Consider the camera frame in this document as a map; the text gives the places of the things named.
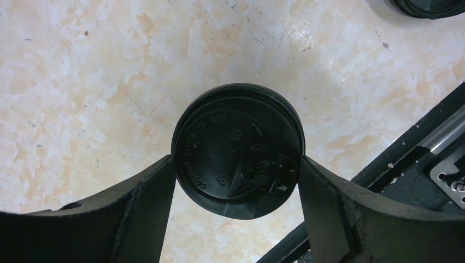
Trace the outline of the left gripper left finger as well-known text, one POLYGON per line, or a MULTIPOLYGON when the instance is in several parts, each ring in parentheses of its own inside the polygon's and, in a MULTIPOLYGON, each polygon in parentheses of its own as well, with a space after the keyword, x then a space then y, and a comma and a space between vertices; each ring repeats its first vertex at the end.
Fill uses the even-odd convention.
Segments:
POLYGON ((159 262, 175 181, 168 155, 58 210, 1 212, 1 262, 159 262))

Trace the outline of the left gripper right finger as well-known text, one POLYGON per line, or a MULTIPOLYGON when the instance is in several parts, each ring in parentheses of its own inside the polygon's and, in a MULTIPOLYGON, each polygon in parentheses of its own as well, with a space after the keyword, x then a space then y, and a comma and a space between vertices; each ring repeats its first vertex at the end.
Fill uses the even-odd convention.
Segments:
POLYGON ((414 207, 300 158, 300 200, 315 262, 464 262, 464 217, 414 207))

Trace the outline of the black cup lid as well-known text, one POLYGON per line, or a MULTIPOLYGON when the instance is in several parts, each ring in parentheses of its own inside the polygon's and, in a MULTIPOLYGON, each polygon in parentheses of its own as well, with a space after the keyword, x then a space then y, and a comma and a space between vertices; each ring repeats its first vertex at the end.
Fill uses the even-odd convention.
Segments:
POLYGON ((199 96, 180 117, 171 143, 184 192, 202 208, 239 220, 266 216, 289 199, 304 153, 302 123, 291 103, 250 83, 199 96))
POLYGON ((419 19, 442 19, 464 13, 464 0, 389 0, 398 11, 419 19))

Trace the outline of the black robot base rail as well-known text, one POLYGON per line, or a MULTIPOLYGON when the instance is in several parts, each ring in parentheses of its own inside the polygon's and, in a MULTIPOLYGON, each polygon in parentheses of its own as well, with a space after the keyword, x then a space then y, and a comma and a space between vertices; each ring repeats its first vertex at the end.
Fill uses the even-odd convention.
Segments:
MULTIPOLYGON (((348 181, 400 203, 464 217, 464 85, 348 181)), ((315 262, 305 221, 260 261, 315 262)))

